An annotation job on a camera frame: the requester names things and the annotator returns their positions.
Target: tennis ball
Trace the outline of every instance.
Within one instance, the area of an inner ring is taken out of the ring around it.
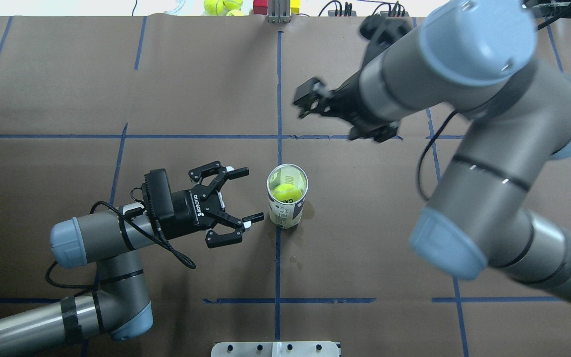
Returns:
[[[298,201],[303,194],[301,190],[292,183],[281,183],[271,190],[272,196],[283,203],[293,203]]]
[[[226,16],[245,16],[245,13],[242,13],[241,10],[230,10]]]
[[[218,15],[224,13],[223,0],[204,0],[204,9],[207,14]]]
[[[224,0],[224,6],[229,10],[239,10],[242,8],[242,4],[244,4],[244,0]]]

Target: can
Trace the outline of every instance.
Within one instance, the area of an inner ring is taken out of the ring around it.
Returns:
[[[282,202],[272,195],[272,190],[282,183],[292,183],[301,190],[301,197],[296,201]],[[303,205],[305,197],[308,195],[308,176],[303,169],[294,164],[283,164],[276,167],[268,176],[266,181],[268,190],[268,203],[270,205],[270,221],[278,227],[288,229],[301,222],[303,216]]]

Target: metal bracket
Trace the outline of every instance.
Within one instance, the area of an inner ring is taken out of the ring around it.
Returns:
[[[267,22],[286,23],[290,22],[290,0],[268,0]]]
[[[341,343],[332,341],[276,341],[217,343],[211,357],[341,357]]]

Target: can rim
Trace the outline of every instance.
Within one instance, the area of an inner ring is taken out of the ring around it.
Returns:
[[[272,192],[270,192],[270,177],[272,177],[272,174],[274,174],[275,171],[277,171],[278,169],[281,169],[282,167],[294,167],[295,169],[299,170],[303,174],[303,177],[305,178],[305,191],[301,195],[300,199],[297,199],[296,201],[294,201],[292,203],[281,202],[278,199],[276,199],[274,196],[272,196]],[[279,202],[282,205],[296,205],[300,201],[304,200],[305,196],[307,196],[307,194],[308,194],[308,188],[310,188],[310,180],[308,180],[308,174],[306,174],[306,172],[303,171],[303,169],[301,169],[299,166],[297,166],[295,164],[278,165],[278,167],[275,167],[274,169],[272,169],[272,171],[268,175],[268,178],[266,179],[266,190],[268,191],[268,196],[271,197],[273,199],[273,201]]]

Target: robotic arm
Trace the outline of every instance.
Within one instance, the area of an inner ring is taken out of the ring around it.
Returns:
[[[206,231],[206,246],[216,248],[242,241],[263,213],[238,219],[226,213],[220,190],[227,180],[248,176],[248,168],[234,170],[219,161],[189,171],[192,189],[171,192],[165,169],[152,170],[139,187],[136,203],[61,222],[52,228],[50,243],[57,263],[66,268],[97,263],[99,289],[76,294],[38,309],[0,319],[0,356],[27,355],[64,344],[77,344],[109,332],[114,340],[141,335],[153,324],[140,253],[158,244],[187,267],[195,264],[167,239]],[[206,177],[215,176],[209,185]],[[222,224],[234,229],[219,235]]]
[[[361,70],[335,90],[317,78],[299,86],[299,117],[342,118],[351,140],[384,142],[403,117],[453,105],[472,124],[412,248],[458,278],[490,266],[571,302],[571,233],[521,207],[546,161],[571,156],[571,75],[533,56],[530,13],[519,0],[451,0],[417,29],[370,16],[360,33]]]

